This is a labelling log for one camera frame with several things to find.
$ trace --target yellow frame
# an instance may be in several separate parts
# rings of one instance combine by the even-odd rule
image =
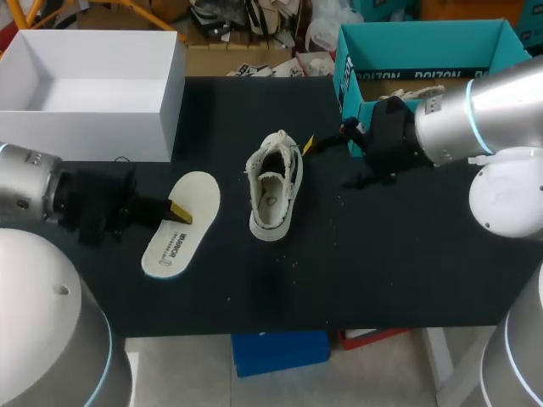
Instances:
[[[55,12],[51,13],[49,16],[47,16],[45,19],[43,19],[37,24],[34,24],[34,20],[36,19],[38,11],[40,10],[40,8],[42,8],[43,0],[34,0],[32,2],[30,10],[28,11],[28,15],[26,16],[23,13],[23,9],[20,6],[19,0],[7,0],[7,1],[8,1],[9,11],[14,17],[14,22],[17,25],[17,28],[19,28],[19,30],[32,30],[32,29],[40,28],[49,20],[54,19],[57,15],[64,12],[71,6],[73,6],[75,0],[65,0],[65,4],[62,7],[60,7]],[[138,6],[132,0],[89,0],[89,2],[90,3],[123,4],[127,7],[132,8],[132,10],[134,10],[135,13],[141,15],[142,17],[144,17],[144,19],[157,25],[162,30],[176,31],[176,29],[173,28],[171,25],[166,24],[164,21],[159,19],[156,15],[151,14],[145,8]],[[179,40],[182,42],[185,42],[185,40],[187,39],[186,36],[184,36],[182,33],[177,33],[177,35],[179,37]]]

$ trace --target blue box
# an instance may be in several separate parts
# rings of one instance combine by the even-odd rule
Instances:
[[[324,331],[232,335],[238,377],[313,365],[328,360],[330,343]]]
[[[351,7],[362,14],[364,21],[370,23],[387,20],[392,13],[417,3],[417,0],[352,0]]]
[[[506,20],[342,25],[333,86],[342,118],[356,117],[368,127],[376,101],[364,100],[358,78],[467,81],[529,58]],[[414,111],[419,102],[406,104]],[[361,156],[357,146],[350,149]]]

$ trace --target blue led ring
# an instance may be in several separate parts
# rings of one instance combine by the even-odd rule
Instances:
[[[466,110],[467,110],[467,117],[469,118],[469,124],[472,125],[473,134],[475,135],[475,138],[479,142],[479,145],[481,148],[487,153],[487,154],[494,154],[492,153],[492,150],[490,150],[489,146],[486,145],[483,138],[481,137],[481,133],[479,133],[479,129],[477,128],[477,125],[475,124],[475,118],[473,117],[473,105],[472,105],[472,84],[473,79],[467,83],[466,87]]]
[[[509,346],[509,337],[507,335],[507,329],[508,329],[508,326],[509,326],[509,315],[511,314],[511,312],[509,312],[507,314],[507,318],[506,318],[506,327],[505,327],[505,339],[506,339],[506,351],[507,351],[507,357],[509,358],[509,363],[511,363],[511,367],[513,369],[513,371],[515,372],[515,375],[517,375],[517,379],[518,381],[520,382],[520,384],[523,385],[524,387],[524,390],[526,390],[526,392],[532,397],[532,399],[540,406],[543,407],[543,401],[541,401],[541,399],[539,397],[537,397],[537,394],[534,393],[534,390],[532,390],[529,386],[529,384],[524,380],[524,377],[523,375],[520,373],[520,370],[517,368],[517,364],[515,363],[515,361],[513,360],[512,358],[512,352],[511,352],[511,347]]]
[[[102,377],[100,377],[100,381],[98,382],[98,385],[94,389],[94,391],[91,394],[91,397],[88,398],[88,401],[85,403],[84,407],[90,407],[91,404],[94,402],[96,397],[100,394],[100,390],[102,390],[102,386],[104,385],[105,379],[109,373],[109,368],[111,366],[111,354],[113,353],[113,335],[111,333],[111,326],[109,326],[108,318],[105,316],[105,314],[102,312],[102,315],[105,319],[105,325],[108,327],[108,334],[109,334],[109,353],[108,353],[108,359],[105,362],[104,372],[102,373]]]

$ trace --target table leg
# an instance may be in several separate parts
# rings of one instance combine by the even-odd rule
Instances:
[[[479,384],[479,367],[484,347],[495,330],[488,326],[479,334],[471,348],[452,367],[451,354],[443,328],[427,328],[423,337],[434,374],[438,407],[460,407]]]

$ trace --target robotic arm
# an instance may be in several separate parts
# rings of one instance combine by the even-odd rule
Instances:
[[[385,99],[367,131],[349,118],[304,152],[350,141],[364,159],[344,187],[392,184],[410,169],[470,159],[485,165],[469,197],[479,224],[501,236],[543,237],[543,57],[426,99],[415,113],[399,98]]]
[[[170,201],[143,197],[134,171],[123,179],[61,169],[53,155],[10,144],[0,145],[0,216],[50,220],[78,231],[85,244],[98,244],[109,231],[120,239],[132,224],[157,229],[162,220],[192,223],[192,216]]]

